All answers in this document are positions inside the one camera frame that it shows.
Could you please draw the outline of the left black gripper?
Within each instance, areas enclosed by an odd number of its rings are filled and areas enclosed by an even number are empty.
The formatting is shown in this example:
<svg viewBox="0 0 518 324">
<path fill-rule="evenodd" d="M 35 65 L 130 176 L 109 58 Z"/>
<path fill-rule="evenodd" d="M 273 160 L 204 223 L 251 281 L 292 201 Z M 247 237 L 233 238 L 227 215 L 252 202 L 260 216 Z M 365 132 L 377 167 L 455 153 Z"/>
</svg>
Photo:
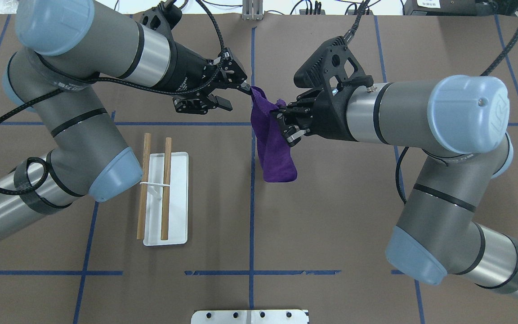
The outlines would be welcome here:
<svg viewBox="0 0 518 324">
<path fill-rule="evenodd" d="M 224 48 L 214 61 L 205 59 L 191 49 L 173 40 L 170 43 L 170 62 L 162 78 L 162 90 L 181 92 L 193 90 L 204 84 L 217 70 L 212 88 L 233 89 L 251 95 L 251 86 L 247 83 L 247 74 L 241 62 L 228 47 Z M 174 108 L 178 113 L 208 113 L 210 109 L 221 108 L 232 111 L 232 103 L 220 96 L 173 97 Z"/>
</svg>

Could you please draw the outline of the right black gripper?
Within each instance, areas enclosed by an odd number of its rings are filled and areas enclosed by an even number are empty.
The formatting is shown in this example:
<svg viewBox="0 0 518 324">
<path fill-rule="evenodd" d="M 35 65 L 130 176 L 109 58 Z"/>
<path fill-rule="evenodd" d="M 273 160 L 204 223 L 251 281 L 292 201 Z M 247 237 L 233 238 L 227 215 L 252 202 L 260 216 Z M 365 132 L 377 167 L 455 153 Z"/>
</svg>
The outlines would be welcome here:
<svg viewBox="0 0 518 324">
<path fill-rule="evenodd" d="M 296 125 L 277 119 L 279 131 L 286 145 L 294 147 L 302 136 L 318 135 L 330 140 L 353 140 L 347 125 L 347 108 L 354 87 L 350 86 L 337 94 L 328 94 L 319 88 L 299 94 L 295 101 L 279 105 L 276 118 L 283 116 L 310 118 L 310 125 L 302 130 Z"/>
</svg>

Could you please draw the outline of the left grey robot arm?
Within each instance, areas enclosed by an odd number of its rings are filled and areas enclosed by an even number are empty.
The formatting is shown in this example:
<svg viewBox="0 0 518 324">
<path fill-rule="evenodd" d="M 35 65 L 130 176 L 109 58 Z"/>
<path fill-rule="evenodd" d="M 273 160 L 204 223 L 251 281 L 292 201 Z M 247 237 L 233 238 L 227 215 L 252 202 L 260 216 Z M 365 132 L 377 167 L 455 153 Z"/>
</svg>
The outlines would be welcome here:
<svg viewBox="0 0 518 324">
<path fill-rule="evenodd" d="M 90 195 L 107 201 L 141 181 L 143 171 L 93 90 L 113 82 L 173 98 L 179 113 L 232 111 L 217 89 L 251 94 L 247 75 L 219 35 L 217 58 L 204 58 L 173 38 L 182 17 L 162 1 L 135 21 L 94 0 L 21 0 L 22 44 L 2 84 L 17 108 L 0 124 L 33 109 L 56 142 L 0 179 L 0 241 Z"/>
</svg>

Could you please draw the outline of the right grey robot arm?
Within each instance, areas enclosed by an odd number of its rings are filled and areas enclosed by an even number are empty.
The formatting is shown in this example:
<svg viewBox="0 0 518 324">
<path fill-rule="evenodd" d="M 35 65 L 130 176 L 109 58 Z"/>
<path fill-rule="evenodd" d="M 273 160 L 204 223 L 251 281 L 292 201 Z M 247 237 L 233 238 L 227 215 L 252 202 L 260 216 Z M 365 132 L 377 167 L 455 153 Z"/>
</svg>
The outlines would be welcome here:
<svg viewBox="0 0 518 324">
<path fill-rule="evenodd" d="M 489 182 L 513 160 L 509 107 L 505 84 L 493 76 L 374 85 L 360 77 L 309 90 L 271 115 L 289 146 L 318 135 L 423 150 L 387 260 L 425 284 L 459 275 L 518 298 L 518 240 L 473 221 Z"/>
</svg>

